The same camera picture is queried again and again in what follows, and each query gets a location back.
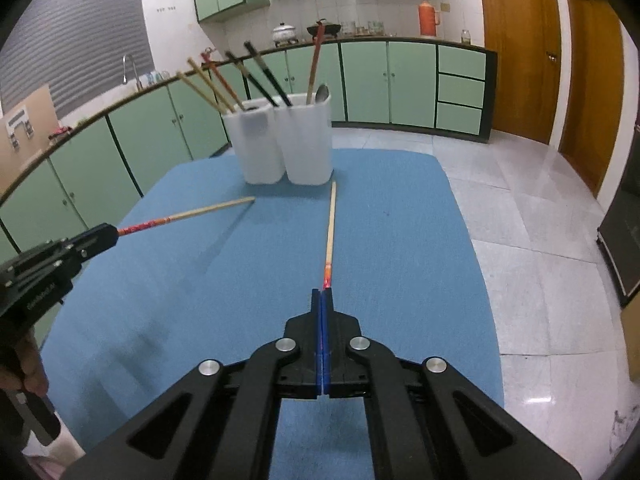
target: black chopstick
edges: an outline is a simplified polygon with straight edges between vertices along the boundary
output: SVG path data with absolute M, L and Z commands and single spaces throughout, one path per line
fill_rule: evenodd
M 278 107 L 278 104 L 276 101 L 273 100 L 273 97 L 271 97 L 267 91 L 263 88 L 263 86 L 258 83 L 257 79 L 247 70 L 247 68 L 240 62 L 240 60 L 234 56 L 230 50 L 227 50 L 225 52 L 225 55 L 231 60 L 231 62 L 236 66 L 236 68 L 242 73 L 242 75 L 247 78 L 249 81 L 251 81 L 251 83 L 254 84 L 254 86 L 258 89 L 258 92 L 260 92 L 263 97 L 267 98 L 267 101 L 269 101 L 271 103 L 271 105 L 273 105 L 274 108 Z
M 280 86 L 280 83 L 278 83 L 278 80 L 273 75 L 273 72 L 264 62 L 260 53 L 254 48 L 251 41 L 245 41 L 244 47 L 248 50 L 249 54 L 251 54 L 251 56 L 255 59 L 255 62 L 258 64 L 262 72 L 264 72 L 264 75 L 267 76 L 267 79 L 271 82 L 273 87 L 276 89 L 276 92 L 278 92 L 284 104 L 286 104 L 287 106 L 293 106 L 291 104 L 291 101 L 287 97 L 287 93 L 282 89 L 282 86 Z

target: blue tablecloth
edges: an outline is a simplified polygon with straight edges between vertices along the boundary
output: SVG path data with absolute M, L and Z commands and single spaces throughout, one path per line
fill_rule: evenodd
M 494 320 L 438 161 L 334 151 L 336 310 L 396 355 L 439 355 L 502 403 Z M 282 336 L 322 284 L 330 185 L 244 183 L 234 156 L 178 166 L 123 225 L 241 196 L 253 205 L 118 242 L 69 294 L 43 349 L 50 398 L 86 449 L 207 358 L 243 360 Z M 373 477 L 362 401 L 283 403 L 272 477 Z

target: white plastic container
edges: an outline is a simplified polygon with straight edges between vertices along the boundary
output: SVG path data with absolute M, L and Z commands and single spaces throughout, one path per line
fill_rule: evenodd
M 247 109 L 257 109 L 224 114 L 222 120 L 244 179 L 248 184 L 275 184 L 284 175 L 285 167 L 273 131 L 273 107 L 267 99 L 254 99 L 242 104 Z
M 294 184 L 320 186 L 331 178 L 332 163 L 331 96 L 322 103 L 306 105 L 306 94 L 290 95 L 287 107 L 280 98 L 273 109 L 274 129 L 287 168 Z

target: orange thermos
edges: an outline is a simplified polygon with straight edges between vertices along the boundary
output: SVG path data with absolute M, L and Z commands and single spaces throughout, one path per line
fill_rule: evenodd
M 418 16 L 420 18 L 420 35 L 436 36 L 436 25 L 440 24 L 440 16 L 428 0 L 423 0 L 418 6 Z

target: chopstick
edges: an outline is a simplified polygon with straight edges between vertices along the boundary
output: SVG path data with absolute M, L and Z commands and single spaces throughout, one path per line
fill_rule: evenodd
M 258 83 L 258 80 L 251 74 L 251 72 L 249 72 L 246 67 L 240 62 L 240 60 L 234 56 L 231 51 L 227 50 L 225 52 L 225 55 L 231 60 L 231 62 L 236 66 L 236 68 L 242 73 L 242 75 L 247 78 L 249 81 L 251 81 L 251 83 L 254 84 L 254 86 L 258 89 L 258 92 L 260 92 L 263 97 L 265 97 L 267 99 L 267 101 L 269 101 L 271 103 L 271 105 L 274 108 L 278 107 L 278 104 L 276 101 L 273 100 L 273 97 L 271 97 L 267 91 L 264 89 L 264 87 Z
M 218 70 L 218 67 L 215 65 L 215 63 L 211 62 L 209 63 L 209 69 L 216 75 L 216 77 L 218 78 L 218 80 L 222 83 L 222 86 L 225 87 L 225 90 L 227 92 L 229 92 L 229 95 L 231 95 L 231 97 L 233 98 L 233 100 L 238 103 L 238 108 L 240 108 L 243 112 L 246 111 L 246 108 L 244 107 L 244 105 L 242 104 L 242 101 L 240 100 L 240 98 L 238 97 L 238 94 L 236 94 L 236 92 L 234 92 L 234 89 L 231 88 L 231 85 L 228 83 L 228 81 L 223 77 L 223 75 L 220 73 L 220 70 Z
M 324 283 L 322 288 L 331 286 L 332 266 L 334 262 L 335 197 L 337 184 L 331 183 L 331 205 L 329 207 L 329 231 L 326 237 L 326 259 L 324 261 Z
M 316 33 L 316 49 L 314 50 L 314 60 L 311 63 L 311 73 L 309 74 L 309 88 L 306 90 L 306 104 L 311 104 L 311 95 L 316 84 L 316 72 L 318 71 L 318 60 L 320 59 L 320 46 L 324 41 L 324 23 L 319 23 Z
M 120 236 L 126 236 L 132 233 L 137 233 L 139 231 L 146 231 L 147 229 L 158 227 L 159 225 L 170 224 L 171 222 L 175 222 L 177 220 L 184 220 L 186 218 L 192 218 L 194 216 L 204 215 L 204 213 L 209 213 L 211 211 L 218 211 L 219 209 L 226 209 L 227 207 L 233 207 L 235 205 L 240 205 L 240 204 L 244 204 L 247 202 L 254 202 L 254 201 L 255 201 L 255 196 L 247 196 L 245 198 L 240 198 L 238 200 L 232 200 L 231 202 L 223 202 L 216 205 L 210 205 L 208 207 L 201 207 L 200 209 L 192 209 L 191 211 L 186 211 L 184 213 L 165 216 L 164 218 L 157 218 L 155 220 L 150 220 L 149 222 L 144 222 L 142 224 L 132 225 L 131 227 L 118 229 L 118 234 Z
M 223 110 L 220 105 L 213 101 L 211 98 L 209 98 L 209 96 L 207 96 L 202 90 L 200 90 L 196 85 L 194 85 L 191 81 L 189 81 L 187 79 L 187 76 L 185 76 L 182 72 L 180 72 L 178 70 L 178 72 L 175 73 L 175 75 L 177 75 L 181 81 L 183 81 L 185 83 L 185 85 L 187 85 L 188 87 L 190 87 L 194 92 L 196 92 L 196 94 L 198 94 L 200 97 L 202 97 L 207 103 L 209 103 L 211 106 L 213 106 L 217 111 L 220 112 L 220 114 L 224 115 L 226 114 L 226 110 Z
M 255 59 L 255 62 L 258 64 L 258 66 L 260 67 L 262 72 L 264 72 L 264 75 L 267 76 L 267 79 L 270 81 L 270 83 L 276 89 L 276 92 L 278 92 L 278 94 L 282 98 L 282 101 L 284 102 L 284 104 L 286 104 L 287 106 L 293 106 L 291 104 L 291 101 L 287 97 L 287 93 L 282 89 L 282 86 L 280 86 L 280 83 L 278 83 L 278 80 L 273 75 L 273 72 L 267 66 L 267 64 L 264 62 L 264 60 L 262 59 L 262 56 L 260 55 L 260 53 L 254 48 L 254 46 L 252 45 L 251 41 L 245 41 L 244 42 L 244 47 L 249 51 L 249 54 L 251 54 L 251 56 Z
M 187 63 L 191 65 L 191 68 L 196 71 L 196 73 L 200 76 L 200 78 L 202 78 L 206 85 L 213 90 L 213 93 L 220 100 L 220 102 L 225 105 L 225 107 L 227 107 L 231 113 L 233 113 L 234 108 L 229 104 L 229 101 L 225 99 L 225 97 L 220 93 L 220 90 L 218 90 L 213 84 L 213 81 L 209 77 L 207 77 L 207 75 L 202 71 L 202 69 L 197 65 L 192 57 L 187 60 Z

